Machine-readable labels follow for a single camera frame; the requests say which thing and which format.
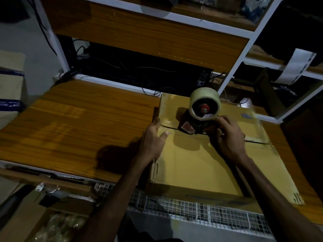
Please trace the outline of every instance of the wire grid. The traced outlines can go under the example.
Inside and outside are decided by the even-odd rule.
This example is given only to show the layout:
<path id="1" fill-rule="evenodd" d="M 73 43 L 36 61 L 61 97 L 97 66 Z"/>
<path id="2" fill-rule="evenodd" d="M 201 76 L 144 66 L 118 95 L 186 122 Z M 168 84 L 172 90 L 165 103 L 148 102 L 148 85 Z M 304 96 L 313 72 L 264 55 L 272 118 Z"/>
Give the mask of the wire grid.
<path id="1" fill-rule="evenodd" d="M 106 197 L 115 184 L 96 183 L 94 189 Z M 129 210 L 171 219 L 192 222 L 214 228 L 274 238 L 263 214 L 239 209 L 192 203 L 162 197 L 150 197 L 135 190 L 131 196 Z"/>

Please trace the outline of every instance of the white metal shelf frame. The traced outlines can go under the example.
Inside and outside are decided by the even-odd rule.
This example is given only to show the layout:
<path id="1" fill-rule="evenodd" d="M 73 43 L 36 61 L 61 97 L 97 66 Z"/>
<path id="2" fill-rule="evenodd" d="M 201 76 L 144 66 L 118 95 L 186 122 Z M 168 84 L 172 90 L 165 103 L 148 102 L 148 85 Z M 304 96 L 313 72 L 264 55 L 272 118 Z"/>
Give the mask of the white metal shelf frame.
<path id="1" fill-rule="evenodd" d="M 87 1 L 99 3 L 99 4 L 103 4 L 103 5 L 107 5 L 107 6 L 112 6 L 112 7 L 116 7 L 116 8 L 120 8 L 120 9 L 125 9 L 125 10 L 132 11 L 132 12 L 142 13 L 145 15 L 150 15 L 150 16 L 154 16 L 154 17 L 158 17 L 158 18 L 162 18 L 162 19 L 167 19 L 167 20 L 171 20 L 171 21 L 175 21 L 175 22 L 179 22 L 179 23 L 183 23 L 183 24 L 197 26 L 200 28 L 205 28 L 205 29 L 209 29 L 209 30 L 213 30 L 213 31 L 218 31 L 218 32 L 223 32 L 223 33 L 235 35 L 235 36 L 248 38 L 249 39 L 248 43 L 244 47 L 243 51 L 241 52 L 240 56 L 236 60 L 235 64 L 231 68 L 231 70 L 226 74 L 225 79 L 222 81 L 220 88 L 218 90 L 219 94 L 221 94 L 224 91 L 224 88 L 228 85 L 229 81 L 232 79 L 234 73 L 236 72 L 236 70 L 238 69 L 239 65 L 242 62 L 254 64 L 255 66 L 268 67 L 268 68 L 278 69 L 278 70 L 283 70 L 285 68 L 282 65 L 276 65 L 274 63 L 264 62 L 264 61 L 257 61 L 255 59 L 250 59 L 250 58 L 246 57 L 246 55 L 249 52 L 249 50 L 251 49 L 252 45 L 254 44 L 254 42 L 256 41 L 256 39 L 258 38 L 260 33 L 262 32 L 264 26 L 267 24 L 268 20 L 270 19 L 270 17 L 272 16 L 272 14 L 274 13 L 274 11 L 279 6 L 279 4 L 281 3 L 282 0 L 272 0 L 272 2 L 270 3 L 270 6 L 268 7 L 267 11 L 265 12 L 264 16 L 262 17 L 262 19 L 259 22 L 255 31 L 244 30 L 241 28 L 236 28 L 236 27 L 232 27 L 232 26 L 228 26 L 228 25 L 224 25 L 224 24 L 219 24 L 219 23 L 215 23 L 215 22 L 211 22 L 211 21 L 207 21 L 207 20 L 203 20 L 203 19 L 197 19 L 197 18 L 193 18 L 193 17 L 189 17 L 189 16 L 177 14 L 177 13 L 172 13 L 172 12 L 168 12 L 168 11 L 164 11 L 164 10 L 159 10 L 159 9 L 155 9 L 155 8 L 150 8 L 150 7 L 142 6 L 142 5 L 135 4 L 135 3 L 129 3 L 129 2 L 121 1 L 121 0 L 87 0 Z M 53 48 L 55 49 L 55 51 L 58 55 L 59 61 L 63 67 L 64 72 L 67 72 L 69 70 L 69 65 L 68 65 L 67 60 L 64 56 L 64 53 L 63 53 L 63 50 L 62 50 L 61 45 L 59 43 L 59 40 L 57 39 L 57 37 L 55 36 L 55 34 L 53 33 L 53 31 L 51 29 L 50 23 L 47 19 L 46 13 L 41 5 L 40 0 L 36 0 L 36 5 L 37 5 L 37 9 L 38 9 L 39 15 L 41 17 L 41 20 L 43 21 L 43 24 L 47 28 L 47 31 L 49 33 L 50 42 L 52 43 Z M 323 76 L 320 74 L 317 74 L 317 73 L 305 71 L 303 73 L 303 75 L 323 80 Z M 86 75 L 79 75 L 78 79 L 83 79 L 83 80 L 91 81 L 94 83 L 101 83 L 101 84 L 103 83 L 102 79 L 100 79 L 100 78 L 89 77 Z M 123 88 L 123 89 L 129 90 L 129 91 L 144 93 L 143 90 L 139 90 L 139 88 L 133 88 L 132 86 L 129 86 L 126 84 L 119 85 L 116 83 L 110 83 L 109 85 L 115 86 L 118 88 Z M 304 95 L 302 98 L 300 98 L 298 101 L 296 101 L 293 105 L 291 105 L 288 109 L 286 109 L 285 112 L 282 112 L 276 118 L 271 117 L 271 116 L 261 115 L 261 114 L 256 114 L 256 116 L 260 120 L 280 124 L 285 117 L 290 115 L 293 111 L 295 111 L 297 108 L 299 108 L 301 105 L 303 105 L 306 101 L 308 101 L 310 98 L 312 98 L 314 95 L 316 95 L 321 90 L 323 90 L 323 85 L 319 85 L 317 88 L 308 92 L 306 95 Z"/>

